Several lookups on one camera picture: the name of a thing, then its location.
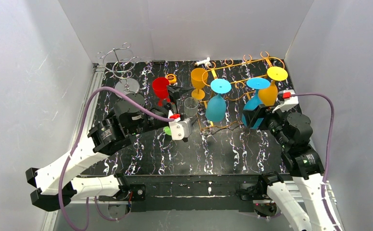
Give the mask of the gold wire glass rack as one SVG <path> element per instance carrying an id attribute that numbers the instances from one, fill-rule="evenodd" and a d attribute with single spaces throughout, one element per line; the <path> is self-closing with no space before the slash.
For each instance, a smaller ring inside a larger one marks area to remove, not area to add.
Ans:
<path id="1" fill-rule="evenodd" d="M 221 67 L 218 67 L 218 68 L 216 67 L 216 64 L 214 63 L 214 61 L 211 61 L 212 68 L 206 68 L 205 69 L 208 72 L 207 83 L 206 83 L 206 86 L 203 88 L 203 91 L 205 92 L 206 95 L 202 100 L 198 100 L 198 102 L 202 103 L 205 106 L 205 109 L 206 109 L 209 100 L 213 96 L 215 96 L 215 93 L 211 90 L 210 84 L 214 79 L 219 79 L 217 77 L 216 70 L 220 70 L 220 69 L 223 70 L 223 69 L 226 69 L 226 68 L 232 68 L 232 67 L 241 66 L 241 65 L 248 65 L 248 64 L 252 64 L 252 63 L 256 63 L 256 62 L 260 62 L 260 61 L 266 61 L 267 64 L 268 64 L 268 67 L 270 68 L 270 67 L 273 66 L 272 63 L 270 62 L 270 59 L 271 59 L 271 57 L 269 55 L 261 56 L 261 59 L 259 59 L 259 60 L 253 60 L 252 57 L 250 57 L 249 60 L 244 58 L 243 62 L 240 63 L 240 64 L 234 64 L 233 60 L 231 60 L 230 63 L 227 63 L 227 60 L 225 60 L 224 61 L 224 66 L 221 66 Z M 264 79 L 268 80 L 269 82 L 271 82 L 271 79 L 267 76 L 267 73 L 262 75 L 262 76 L 258 76 L 258 77 L 264 78 Z M 231 87 L 232 88 L 234 87 L 236 89 L 243 89 L 245 87 L 248 87 L 246 85 L 246 83 L 249 79 L 251 79 L 251 78 L 246 78 L 246 79 L 241 79 L 241 80 L 230 82 Z M 241 95 L 240 97 L 235 98 L 235 99 L 231 99 L 229 97 L 226 97 L 224 99 L 225 99 L 225 102 L 235 102 L 235 101 L 238 101 L 240 98 L 242 98 L 244 96 L 247 96 L 250 100 L 254 95 L 255 95 L 255 89 L 253 89 L 253 91 L 244 92 L 243 95 Z M 218 126 L 214 125 L 214 122 L 212 122 L 210 120 L 209 120 L 209 122 L 210 122 L 209 127 L 202 127 L 202 126 L 199 127 L 201 132 L 208 131 L 210 128 L 218 128 Z"/>

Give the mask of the green plastic wine glass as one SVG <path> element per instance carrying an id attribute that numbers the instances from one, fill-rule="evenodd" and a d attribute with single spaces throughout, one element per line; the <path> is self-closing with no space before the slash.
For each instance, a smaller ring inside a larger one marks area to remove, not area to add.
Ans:
<path id="1" fill-rule="evenodd" d="M 165 133 L 166 135 L 171 136 L 171 130 L 170 130 L 170 127 L 169 127 L 169 126 L 164 127 L 164 133 Z"/>

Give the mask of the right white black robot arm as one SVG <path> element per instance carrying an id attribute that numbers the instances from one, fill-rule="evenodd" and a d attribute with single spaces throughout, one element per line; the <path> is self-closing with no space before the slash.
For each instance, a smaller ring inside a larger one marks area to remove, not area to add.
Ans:
<path id="1" fill-rule="evenodd" d="M 319 154 L 310 144 L 311 120 L 302 113 L 283 112 L 263 104 L 243 111 L 249 128 L 268 130 L 282 148 L 282 160 L 296 184 L 305 209 L 291 195 L 277 172 L 261 174 L 256 184 L 241 184 L 242 200 L 272 200 L 294 230 L 340 231 L 338 218 L 323 180 L 325 169 Z"/>

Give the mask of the blue wine glass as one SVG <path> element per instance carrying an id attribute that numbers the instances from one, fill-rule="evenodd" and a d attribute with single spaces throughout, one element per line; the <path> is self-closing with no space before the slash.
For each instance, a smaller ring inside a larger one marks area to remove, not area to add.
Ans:
<path id="1" fill-rule="evenodd" d="M 247 81 L 246 85 L 255 89 L 255 95 L 245 104 L 244 109 L 255 109 L 259 104 L 263 104 L 258 97 L 259 90 L 265 89 L 270 86 L 270 82 L 261 77 L 254 77 Z"/>

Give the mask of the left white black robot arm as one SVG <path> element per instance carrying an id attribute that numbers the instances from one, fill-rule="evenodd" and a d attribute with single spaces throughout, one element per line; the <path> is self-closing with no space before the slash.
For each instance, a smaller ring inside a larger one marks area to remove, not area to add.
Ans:
<path id="1" fill-rule="evenodd" d="M 192 88 L 165 86 L 167 105 L 152 109 L 144 107 L 144 97 L 138 93 L 126 94 L 111 87 L 101 90 L 120 97 L 107 117 L 85 139 L 77 137 L 72 149 L 53 163 L 26 171 L 27 182 L 35 188 L 30 194 L 32 205 L 51 212 L 77 199 L 107 196 L 126 200 L 138 186 L 128 184 L 123 174 L 84 178 L 82 172 L 131 146 L 133 136 L 169 127 L 172 140 L 187 141 L 192 133 L 191 120 L 177 106 L 177 100 Z"/>

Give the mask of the teal wine glass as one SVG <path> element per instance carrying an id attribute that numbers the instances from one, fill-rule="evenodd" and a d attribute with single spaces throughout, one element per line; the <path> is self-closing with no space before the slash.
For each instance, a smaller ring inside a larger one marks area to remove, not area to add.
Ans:
<path id="1" fill-rule="evenodd" d="M 215 93 L 206 108 L 205 116 L 212 122 L 220 122 L 224 119 L 227 106 L 223 94 L 231 90 L 231 84 L 225 79 L 214 79 L 210 84 L 211 90 Z"/>

